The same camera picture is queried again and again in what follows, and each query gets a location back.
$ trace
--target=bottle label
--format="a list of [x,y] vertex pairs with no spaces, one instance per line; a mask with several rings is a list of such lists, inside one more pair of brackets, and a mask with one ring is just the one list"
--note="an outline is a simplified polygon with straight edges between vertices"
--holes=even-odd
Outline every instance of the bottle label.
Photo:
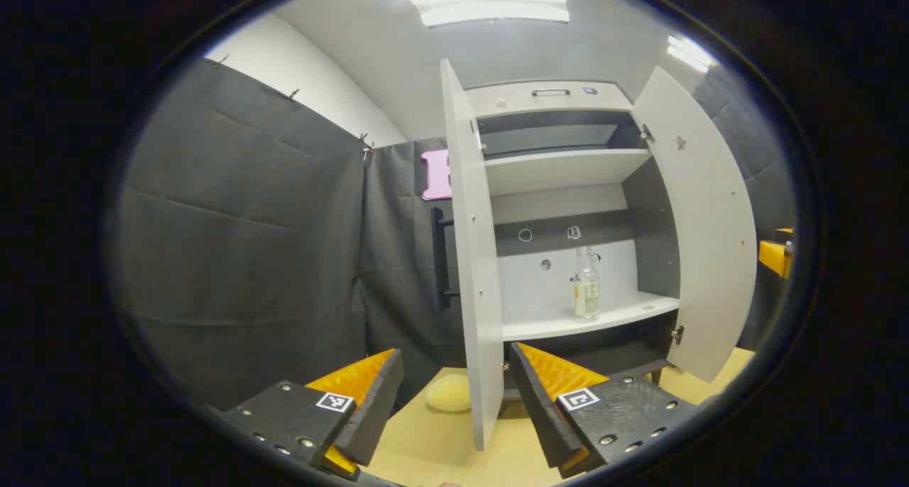
[[575,313],[598,312],[600,306],[600,283],[578,283],[575,286]]

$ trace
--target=drawer handle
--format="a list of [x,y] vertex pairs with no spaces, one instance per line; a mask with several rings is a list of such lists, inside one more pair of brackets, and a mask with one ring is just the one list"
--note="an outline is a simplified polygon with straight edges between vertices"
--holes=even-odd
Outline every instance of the drawer handle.
[[571,95],[571,89],[534,89],[530,94],[539,97],[542,92],[562,92],[565,95]]

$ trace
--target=drawer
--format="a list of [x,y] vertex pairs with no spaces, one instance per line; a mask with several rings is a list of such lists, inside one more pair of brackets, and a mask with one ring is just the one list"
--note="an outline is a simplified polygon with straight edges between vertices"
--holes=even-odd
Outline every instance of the drawer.
[[477,118],[540,111],[631,110],[622,90],[610,82],[536,80],[467,89]]

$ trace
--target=black handle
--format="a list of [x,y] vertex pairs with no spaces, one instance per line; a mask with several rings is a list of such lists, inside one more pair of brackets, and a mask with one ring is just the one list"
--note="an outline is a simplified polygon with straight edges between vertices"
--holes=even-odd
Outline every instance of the black handle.
[[448,253],[445,250],[445,227],[455,224],[454,219],[445,219],[442,209],[429,209],[432,219],[432,269],[435,271],[435,300],[439,310],[451,308],[452,297],[460,297],[458,292],[448,290]]
[[562,92],[565,93],[565,95],[571,95],[570,89],[534,89],[530,94],[539,97],[542,92]]

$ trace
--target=fluorescent light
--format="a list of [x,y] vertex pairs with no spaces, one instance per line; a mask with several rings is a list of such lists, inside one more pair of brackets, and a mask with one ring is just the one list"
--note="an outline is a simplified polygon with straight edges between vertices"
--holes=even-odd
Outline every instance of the fluorescent light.
[[707,65],[701,63],[700,60],[695,59],[695,57],[691,54],[686,53],[684,50],[681,50],[681,48],[675,47],[675,45],[670,45],[666,51],[677,57],[679,60],[685,61],[686,64],[693,67],[698,72],[707,73]]
[[410,0],[426,27],[488,18],[568,22],[566,0]]
[[688,54],[692,58],[695,58],[702,65],[708,67],[717,65],[717,60],[708,54],[704,48],[701,48],[701,46],[697,43],[694,43],[694,41],[688,40],[688,38],[679,40],[679,38],[676,38],[675,36],[670,36],[669,44],[673,47],[679,48],[679,50],[681,50],[683,53]]

